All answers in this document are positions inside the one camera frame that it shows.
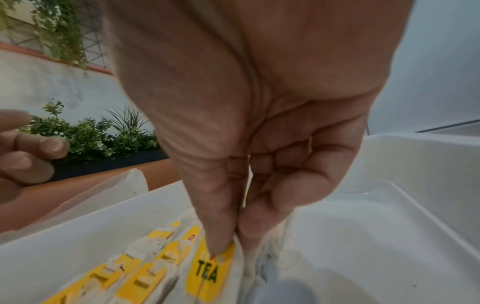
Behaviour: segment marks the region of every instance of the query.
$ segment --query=white plastic container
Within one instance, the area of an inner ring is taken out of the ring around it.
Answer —
[[[367,137],[299,208],[254,303],[479,304],[480,138]],[[190,208],[179,182],[0,246],[0,303],[38,303]]]

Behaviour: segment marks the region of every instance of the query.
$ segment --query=palm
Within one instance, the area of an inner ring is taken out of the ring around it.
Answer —
[[[392,1],[371,2],[105,0],[115,72],[154,123],[214,251],[237,226],[255,243],[345,175],[411,6],[391,14]]]

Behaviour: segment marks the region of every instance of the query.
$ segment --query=terracotta ledge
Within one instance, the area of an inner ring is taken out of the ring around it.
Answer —
[[[35,50],[30,50],[30,49],[27,49],[27,48],[24,48],[24,47],[16,46],[16,45],[6,43],[6,42],[2,42],[2,41],[0,41],[0,50],[7,50],[7,51],[11,51],[11,52],[16,52],[16,53],[20,53],[20,54],[24,54],[24,55],[29,55],[29,56],[34,56],[34,57],[37,57],[37,58],[50,60],[50,61],[53,61],[53,62],[60,62],[60,63],[68,64],[65,61],[53,60],[53,59],[45,56],[41,52],[38,52],[38,51],[35,51]],[[113,73],[110,69],[101,68],[101,67],[97,67],[97,66],[90,65],[90,64],[88,65],[87,69],[91,70],[91,71],[95,71],[95,72],[100,72],[100,73],[113,75]]]

